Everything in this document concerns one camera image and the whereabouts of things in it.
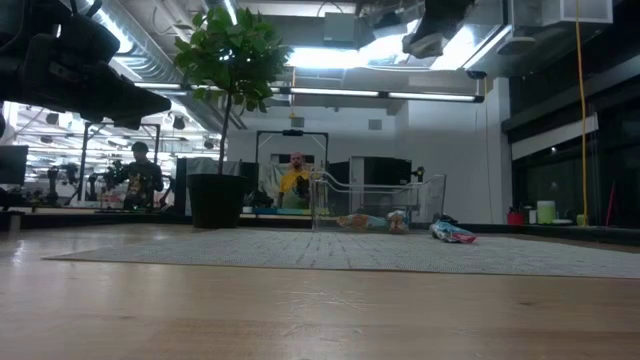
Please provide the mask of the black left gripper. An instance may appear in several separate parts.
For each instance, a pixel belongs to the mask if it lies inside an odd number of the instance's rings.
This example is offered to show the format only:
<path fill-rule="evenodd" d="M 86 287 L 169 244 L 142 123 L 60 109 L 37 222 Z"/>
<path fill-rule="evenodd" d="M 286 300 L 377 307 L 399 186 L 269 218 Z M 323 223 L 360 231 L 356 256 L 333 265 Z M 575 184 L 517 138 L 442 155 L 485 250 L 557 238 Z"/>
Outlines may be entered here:
<path fill-rule="evenodd" d="M 94 20 L 103 0 L 0 0 L 0 100 L 76 112 L 138 130 L 141 118 L 171 109 L 166 97 L 117 75 L 120 42 Z"/>

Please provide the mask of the green orange granola bar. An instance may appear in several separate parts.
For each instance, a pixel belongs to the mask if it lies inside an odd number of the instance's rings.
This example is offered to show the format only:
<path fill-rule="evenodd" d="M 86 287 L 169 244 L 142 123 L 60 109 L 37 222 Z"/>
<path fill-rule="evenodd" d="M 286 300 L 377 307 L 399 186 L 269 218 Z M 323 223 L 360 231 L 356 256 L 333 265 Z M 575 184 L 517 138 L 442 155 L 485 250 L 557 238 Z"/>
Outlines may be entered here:
<path fill-rule="evenodd" d="M 392 234 L 404 234 L 408 231 L 408 217 L 403 210 L 394 210 L 387 215 L 389 231 Z"/>

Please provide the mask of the person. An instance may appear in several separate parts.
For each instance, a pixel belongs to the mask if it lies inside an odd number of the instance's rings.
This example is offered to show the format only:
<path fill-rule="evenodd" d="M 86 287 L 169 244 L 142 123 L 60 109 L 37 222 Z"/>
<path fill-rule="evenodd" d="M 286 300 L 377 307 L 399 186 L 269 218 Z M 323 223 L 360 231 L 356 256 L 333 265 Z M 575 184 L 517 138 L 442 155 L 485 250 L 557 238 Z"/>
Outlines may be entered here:
<path fill-rule="evenodd" d="M 285 209 L 308 209 L 310 171 L 299 152 L 290 156 L 288 170 L 281 176 L 277 206 Z"/>
<path fill-rule="evenodd" d="M 131 151 L 134 161 L 124 165 L 115 177 L 118 184 L 128 182 L 123 208 L 136 210 L 152 207 L 154 194 L 164 188 L 162 170 L 148 159 L 149 148 L 145 143 L 135 142 Z"/>

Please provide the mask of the green leafy plant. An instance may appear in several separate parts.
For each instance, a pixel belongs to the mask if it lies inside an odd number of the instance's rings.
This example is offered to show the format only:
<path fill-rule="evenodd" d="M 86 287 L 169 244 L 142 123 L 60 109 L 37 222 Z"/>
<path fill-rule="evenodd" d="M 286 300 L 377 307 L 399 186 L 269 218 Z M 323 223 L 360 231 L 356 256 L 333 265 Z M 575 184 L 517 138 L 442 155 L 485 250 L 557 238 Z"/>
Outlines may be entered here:
<path fill-rule="evenodd" d="M 271 84 L 285 72 L 292 49 L 273 25 L 247 8 L 215 7 L 191 20 L 189 39 L 177 37 L 174 65 L 183 82 L 196 87 L 192 97 L 213 104 L 224 99 L 217 173 L 224 172 L 225 144 L 232 108 L 265 113 Z"/>

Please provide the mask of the black plant pot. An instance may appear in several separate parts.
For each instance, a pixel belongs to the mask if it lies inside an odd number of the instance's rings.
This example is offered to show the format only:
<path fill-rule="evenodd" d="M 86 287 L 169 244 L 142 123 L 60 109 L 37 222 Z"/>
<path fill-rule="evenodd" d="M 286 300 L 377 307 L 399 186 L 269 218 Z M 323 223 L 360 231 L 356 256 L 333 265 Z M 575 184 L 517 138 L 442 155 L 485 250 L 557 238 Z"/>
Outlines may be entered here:
<path fill-rule="evenodd" d="M 196 228 L 236 228 L 248 179 L 226 174 L 187 176 L 193 225 Z"/>

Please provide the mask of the long ceiling light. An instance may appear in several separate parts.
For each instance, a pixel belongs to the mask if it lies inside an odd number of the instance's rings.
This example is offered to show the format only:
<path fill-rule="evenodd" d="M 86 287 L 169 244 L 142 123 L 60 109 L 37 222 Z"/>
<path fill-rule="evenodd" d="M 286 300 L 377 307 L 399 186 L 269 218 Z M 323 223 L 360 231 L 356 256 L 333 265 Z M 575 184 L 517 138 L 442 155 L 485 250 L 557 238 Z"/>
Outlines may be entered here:
<path fill-rule="evenodd" d="M 481 95 L 464 95 L 448 93 L 395 92 L 352 89 L 329 89 L 308 87 L 271 87 L 274 94 L 334 96 L 354 98 L 377 98 L 392 100 L 441 101 L 459 103 L 482 103 L 485 99 Z"/>

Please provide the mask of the black monitor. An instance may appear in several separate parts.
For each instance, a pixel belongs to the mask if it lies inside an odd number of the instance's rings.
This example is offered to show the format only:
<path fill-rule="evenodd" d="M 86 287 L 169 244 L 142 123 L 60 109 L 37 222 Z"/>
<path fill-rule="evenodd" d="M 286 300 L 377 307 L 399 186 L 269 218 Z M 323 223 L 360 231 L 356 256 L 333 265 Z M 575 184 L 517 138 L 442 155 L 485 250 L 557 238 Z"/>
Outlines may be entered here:
<path fill-rule="evenodd" d="M 0 146 L 0 184 L 24 184 L 28 152 L 28 146 Z"/>

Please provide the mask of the grey woven mat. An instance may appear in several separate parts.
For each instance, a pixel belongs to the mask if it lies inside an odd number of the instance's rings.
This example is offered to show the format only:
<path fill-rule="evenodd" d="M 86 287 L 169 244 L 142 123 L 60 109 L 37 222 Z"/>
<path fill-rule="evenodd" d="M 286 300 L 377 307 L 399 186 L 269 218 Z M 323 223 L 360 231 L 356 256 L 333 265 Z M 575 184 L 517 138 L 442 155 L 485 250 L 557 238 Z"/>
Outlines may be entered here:
<path fill-rule="evenodd" d="M 69 261 L 640 279 L 640 253 L 481 237 L 445 243 L 427 234 L 217 230 L 69 253 Z"/>

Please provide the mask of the clear plastic bin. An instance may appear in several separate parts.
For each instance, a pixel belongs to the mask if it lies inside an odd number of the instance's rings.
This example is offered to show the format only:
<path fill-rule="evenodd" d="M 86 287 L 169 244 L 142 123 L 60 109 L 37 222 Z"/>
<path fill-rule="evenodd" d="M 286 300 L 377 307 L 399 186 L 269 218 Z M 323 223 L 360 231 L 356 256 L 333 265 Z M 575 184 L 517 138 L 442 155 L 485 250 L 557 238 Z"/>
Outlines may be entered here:
<path fill-rule="evenodd" d="M 339 226 L 336 220 L 350 214 L 366 214 L 351 209 L 350 184 L 337 181 L 327 172 L 315 172 L 310 178 L 310 210 L 312 229 L 315 231 L 350 231 Z M 387 215 L 394 210 L 403 210 L 408 217 L 408 232 L 414 229 L 427 228 L 432 220 L 443 214 L 446 191 L 446 177 L 435 175 L 423 182 L 409 183 L 402 188 L 407 195 L 407 202 L 402 207 L 383 212 L 375 217 L 387 220 Z M 391 233 L 388 231 L 367 231 Z"/>

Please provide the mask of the pale green container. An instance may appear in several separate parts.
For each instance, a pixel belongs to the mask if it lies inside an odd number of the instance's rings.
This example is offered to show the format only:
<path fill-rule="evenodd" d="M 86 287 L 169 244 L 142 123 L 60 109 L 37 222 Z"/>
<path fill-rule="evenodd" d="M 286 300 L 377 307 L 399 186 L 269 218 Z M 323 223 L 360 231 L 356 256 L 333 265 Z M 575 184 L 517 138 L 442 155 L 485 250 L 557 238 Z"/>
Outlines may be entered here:
<path fill-rule="evenodd" d="M 538 201 L 536 210 L 538 224 L 551 224 L 556 219 L 556 204 L 552 200 Z"/>

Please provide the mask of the red rod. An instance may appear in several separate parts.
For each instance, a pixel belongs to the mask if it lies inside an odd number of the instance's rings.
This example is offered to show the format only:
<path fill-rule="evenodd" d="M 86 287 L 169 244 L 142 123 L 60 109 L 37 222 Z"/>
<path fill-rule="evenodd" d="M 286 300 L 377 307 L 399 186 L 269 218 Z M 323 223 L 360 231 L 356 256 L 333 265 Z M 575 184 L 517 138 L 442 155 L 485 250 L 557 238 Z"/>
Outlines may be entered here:
<path fill-rule="evenodd" d="M 615 204 L 615 197 L 616 197 L 616 181 L 613 181 L 611 189 L 610 189 L 607 212 L 606 212 L 606 218 L 605 218 L 605 226 L 606 227 L 609 227 L 611 225 L 611 221 L 612 221 L 612 217 L 613 217 L 613 211 L 614 211 L 613 209 L 614 209 L 614 204 Z"/>

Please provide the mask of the black background rig frame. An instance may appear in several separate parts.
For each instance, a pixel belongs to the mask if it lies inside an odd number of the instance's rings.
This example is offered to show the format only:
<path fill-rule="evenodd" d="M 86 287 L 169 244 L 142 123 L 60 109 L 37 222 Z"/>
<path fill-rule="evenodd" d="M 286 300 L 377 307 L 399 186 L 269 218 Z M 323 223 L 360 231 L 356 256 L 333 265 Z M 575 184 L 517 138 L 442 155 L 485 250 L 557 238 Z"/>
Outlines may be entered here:
<path fill-rule="evenodd" d="M 79 168 L 79 183 L 76 188 L 76 196 L 75 199 L 78 202 L 85 200 L 85 168 L 86 168 L 86 158 L 88 153 L 88 143 L 89 140 L 93 137 L 96 137 L 100 134 L 100 131 L 105 127 L 114 127 L 115 123 L 113 121 L 105 121 L 102 123 L 84 123 L 84 132 L 83 132 L 83 143 L 81 147 L 81 158 L 80 158 L 80 168 Z M 155 134 L 151 136 L 151 138 L 155 141 L 154 144 L 154 158 L 153 161 L 155 163 L 158 162 L 158 154 L 159 154 L 159 145 L 160 145 L 160 137 L 161 137 L 161 126 L 159 124 L 145 123 L 143 122 L 140 127 L 144 130 L 148 128 L 153 128 L 155 130 Z"/>
<path fill-rule="evenodd" d="M 269 134 L 270 137 L 268 140 L 265 141 L 261 141 L 260 138 L 263 134 Z M 316 143 L 318 143 L 320 145 L 320 147 L 324 150 L 324 160 L 322 162 L 322 166 L 320 167 L 320 169 L 322 171 L 326 170 L 326 168 L 329 165 L 329 140 L 330 140 L 330 135 L 327 132 L 305 132 L 303 130 L 296 130 L 296 129 L 289 129 L 289 130 L 281 130 L 281 131 L 275 131 L 275 130 L 258 130 L 256 131 L 256 136 L 255 136 L 255 155 L 254 155 L 254 163 L 255 163 L 255 169 L 256 169 L 256 175 L 258 176 L 257 179 L 260 179 L 260 162 L 259 162 L 259 154 L 260 154 L 260 149 L 262 146 L 266 145 L 271 137 L 273 135 L 281 135 L 283 137 L 311 137 L 314 139 L 314 141 Z M 324 144 L 322 145 L 321 143 L 319 143 L 315 137 L 316 136 L 322 136 L 324 138 Z"/>

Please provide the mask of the grey ceiling duct box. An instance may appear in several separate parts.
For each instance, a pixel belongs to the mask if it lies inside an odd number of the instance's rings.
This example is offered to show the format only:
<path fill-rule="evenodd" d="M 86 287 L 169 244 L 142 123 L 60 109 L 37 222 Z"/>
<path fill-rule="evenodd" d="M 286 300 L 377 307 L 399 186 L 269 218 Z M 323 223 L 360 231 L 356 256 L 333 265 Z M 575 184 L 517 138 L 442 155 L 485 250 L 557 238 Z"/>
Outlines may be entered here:
<path fill-rule="evenodd" d="M 324 42 L 353 43 L 356 37 L 356 17 L 349 13 L 324 14 Z"/>

